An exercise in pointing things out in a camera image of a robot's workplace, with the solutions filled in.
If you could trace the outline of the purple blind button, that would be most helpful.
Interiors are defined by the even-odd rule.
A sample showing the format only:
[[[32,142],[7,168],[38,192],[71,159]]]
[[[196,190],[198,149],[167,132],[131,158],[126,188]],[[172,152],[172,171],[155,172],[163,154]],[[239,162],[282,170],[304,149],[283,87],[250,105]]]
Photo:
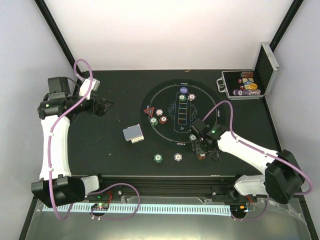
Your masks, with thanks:
[[[179,89],[179,91],[180,91],[181,94],[187,94],[188,93],[188,88],[183,86],[183,87],[181,87]]]

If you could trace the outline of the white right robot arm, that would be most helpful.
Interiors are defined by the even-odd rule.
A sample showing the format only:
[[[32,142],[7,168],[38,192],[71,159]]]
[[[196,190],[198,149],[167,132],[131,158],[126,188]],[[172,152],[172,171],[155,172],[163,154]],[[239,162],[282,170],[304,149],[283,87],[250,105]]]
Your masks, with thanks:
[[[228,153],[251,165],[258,175],[239,175],[228,187],[228,198],[234,202],[247,195],[267,195],[280,204],[287,204],[306,178],[294,155],[288,150],[277,152],[254,144],[217,124],[209,127],[201,119],[190,125],[197,155]]]

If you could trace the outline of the green poker chip stack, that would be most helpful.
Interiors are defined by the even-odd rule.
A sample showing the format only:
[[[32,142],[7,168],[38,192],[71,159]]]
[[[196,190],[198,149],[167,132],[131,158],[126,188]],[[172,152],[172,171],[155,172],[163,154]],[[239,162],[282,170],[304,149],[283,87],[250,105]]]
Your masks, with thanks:
[[[163,156],[161,154],[157,153],[154,155],[153,159],[156,163],[161,163],[163,161]]]

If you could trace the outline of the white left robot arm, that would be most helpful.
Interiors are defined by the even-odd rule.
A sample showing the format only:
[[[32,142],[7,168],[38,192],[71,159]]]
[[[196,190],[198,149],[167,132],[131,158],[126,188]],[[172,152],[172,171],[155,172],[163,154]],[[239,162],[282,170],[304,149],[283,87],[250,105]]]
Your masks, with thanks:
[[[76,108],[79,97],[45,99],[37,109],[43,131],[43,161],[39,181],[31,192],[47,207],[81,202],[89,193],[97,200],[108,192],[100,174],[73,177],[68,162],[68,132],[71,122],[82,112],[102,117],[113,106],[104,98],[85,99]]]

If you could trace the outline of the red poker chip stack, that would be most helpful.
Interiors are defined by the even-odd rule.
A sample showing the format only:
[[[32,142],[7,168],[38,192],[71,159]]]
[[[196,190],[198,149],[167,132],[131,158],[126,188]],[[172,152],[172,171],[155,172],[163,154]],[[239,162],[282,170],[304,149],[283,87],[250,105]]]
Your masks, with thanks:
[[[207,156],[207,155],[204,154],[204,153],[203,153],[203,154],[198,154],[198,155],[197,155],[197,158],[198,158],[199,160],[204,160],[204,159],[206,158],[206,156]]]

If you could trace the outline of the blue poker chip stack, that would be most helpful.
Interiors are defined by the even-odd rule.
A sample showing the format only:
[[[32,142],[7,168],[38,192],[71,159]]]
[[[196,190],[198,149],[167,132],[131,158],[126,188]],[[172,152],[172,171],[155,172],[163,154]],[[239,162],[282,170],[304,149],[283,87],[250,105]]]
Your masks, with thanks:
[[[183,159],[183,156],[180,153],[174,155],[174,160],[180,162]]]

